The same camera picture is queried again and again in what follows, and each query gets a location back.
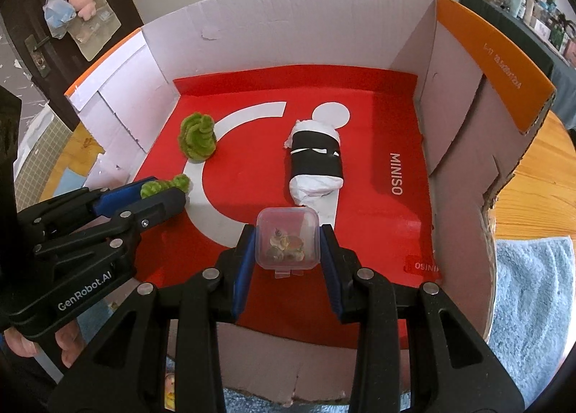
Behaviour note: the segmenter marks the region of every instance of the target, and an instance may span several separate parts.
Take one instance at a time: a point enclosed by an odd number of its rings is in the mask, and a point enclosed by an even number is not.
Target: white circle
[[[339,102],[325,102],[316,107],[312,120],[331,125],[335,129],[344,127],[350,120],[350,111]]]

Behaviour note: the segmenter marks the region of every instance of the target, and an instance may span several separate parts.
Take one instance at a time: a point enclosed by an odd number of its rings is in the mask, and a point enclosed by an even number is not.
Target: green plush toy
[[[152,195],[167,190],[170,187],[178,187],[184,193],[188,193],[190,189],[190,179],[186,174],[178,174],[174,179],[172,179],[172,181],[149,181],[142,184],[142,188],[140,188],[140,197],[151,197]]]
[[[194,161],[206,161],[216,150],[214,119],[195,112],[182,121],[178,144],[182,153]]]

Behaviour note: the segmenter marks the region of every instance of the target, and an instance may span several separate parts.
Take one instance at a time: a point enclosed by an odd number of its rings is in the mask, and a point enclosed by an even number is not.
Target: human hand
[[[55,336],[58,346],[62,348],[62,363],[67,368],[70,368],[86,347],[78,322],[76,320],[71,321],[57,331]],[[24,335],[14,327],[10,327],[4,332],[4,338],[8,347],[18,356],[31,358],[39,352],[39,346],[24,338]]]

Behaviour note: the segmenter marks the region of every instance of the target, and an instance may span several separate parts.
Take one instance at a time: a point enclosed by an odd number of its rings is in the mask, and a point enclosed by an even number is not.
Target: plastic container lid
[[[309,207],[265,208],[256,220],[256,262],[276,278],[320,262],[320,220]]]

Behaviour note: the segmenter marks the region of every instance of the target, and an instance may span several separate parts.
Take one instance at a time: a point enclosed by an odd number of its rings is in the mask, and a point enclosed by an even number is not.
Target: tiled floor
[[[15,180],[18,211],[38,203],[48,178],[72,132],[57,116],[36,142]]]

